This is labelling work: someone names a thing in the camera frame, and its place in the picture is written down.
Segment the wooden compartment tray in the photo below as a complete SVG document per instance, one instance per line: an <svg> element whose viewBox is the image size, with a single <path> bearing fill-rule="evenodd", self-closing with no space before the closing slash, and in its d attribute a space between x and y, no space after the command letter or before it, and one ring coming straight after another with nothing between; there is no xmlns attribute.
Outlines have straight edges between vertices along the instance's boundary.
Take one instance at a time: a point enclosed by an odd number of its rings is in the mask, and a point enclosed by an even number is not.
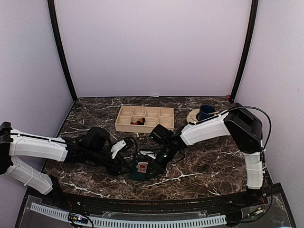
<svg viewBox="0 0 304 228"><path fill-rule="evenodd" d="M118 132L151 133L159 124L174 130L173 108L122 106L115 121L115 129Z"/></svg>

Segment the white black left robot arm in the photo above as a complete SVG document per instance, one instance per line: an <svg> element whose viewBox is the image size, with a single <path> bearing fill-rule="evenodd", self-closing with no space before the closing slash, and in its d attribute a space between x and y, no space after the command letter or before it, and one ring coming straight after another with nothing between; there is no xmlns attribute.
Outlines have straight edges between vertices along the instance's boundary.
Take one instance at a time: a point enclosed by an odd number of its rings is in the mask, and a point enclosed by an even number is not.
<svg viewBox="0 0 304 228"><path fill-rule="evenodd" d="M67 196L61 192L58 180L26 164L21 156L66 163L91 162L104 166L110 175L120 175L130 172L131 165L119 152L134 144L130 138L112 143L109 132L100 127L92 127L76 138L48 138L21 132L13 129L10 122L3 122L0 125L0 173L48 195L55 206L63 207Z"/></svg>

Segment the black red yellow argyle sock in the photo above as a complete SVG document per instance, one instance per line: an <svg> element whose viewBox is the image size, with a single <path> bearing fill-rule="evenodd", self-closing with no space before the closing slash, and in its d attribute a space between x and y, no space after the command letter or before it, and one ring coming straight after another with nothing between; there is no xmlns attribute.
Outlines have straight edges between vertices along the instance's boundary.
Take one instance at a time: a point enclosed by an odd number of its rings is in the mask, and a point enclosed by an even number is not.
<svg viewBox="0 0 304 228"><path fill-rule="evenodd" d="M139 118L138 116L133 116L131 119L131 125L145 125L146 119L144 117Z"/></svg>

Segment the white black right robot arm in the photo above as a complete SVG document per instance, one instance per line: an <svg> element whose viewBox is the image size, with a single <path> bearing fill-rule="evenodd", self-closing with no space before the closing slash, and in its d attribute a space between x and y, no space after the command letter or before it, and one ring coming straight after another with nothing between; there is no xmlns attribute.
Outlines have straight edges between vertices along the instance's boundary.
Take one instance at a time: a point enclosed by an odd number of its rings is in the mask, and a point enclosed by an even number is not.
<svg viewBox="0 0 304 228"><path fill-rule="evenodd" d="M247 188L242 196L247 206L253 206L261 198L263 186L264 154L268 141L263 140L263 124L250 112L251 106L233 103L229 109L196 123L188 123L173 132L161 124L154 127L149 137L159 145L161 152L148 162L144 175L149 180L162 174L175 154L181 149L209 139L231 136L245 157Z"/></svg>

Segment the green christmas bear sock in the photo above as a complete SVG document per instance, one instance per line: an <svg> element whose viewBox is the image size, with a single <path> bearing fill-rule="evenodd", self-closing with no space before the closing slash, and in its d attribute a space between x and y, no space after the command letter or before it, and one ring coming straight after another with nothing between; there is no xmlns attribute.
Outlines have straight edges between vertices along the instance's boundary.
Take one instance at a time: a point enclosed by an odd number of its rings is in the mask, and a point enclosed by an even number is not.
<svg viewBox="0 0 304 228"><path fill-rule="evenodd" d="M147 169L148 169L148 161L133 161L131 164L131 173L130 179L133 181L148 181L147 178Z"/></svg>

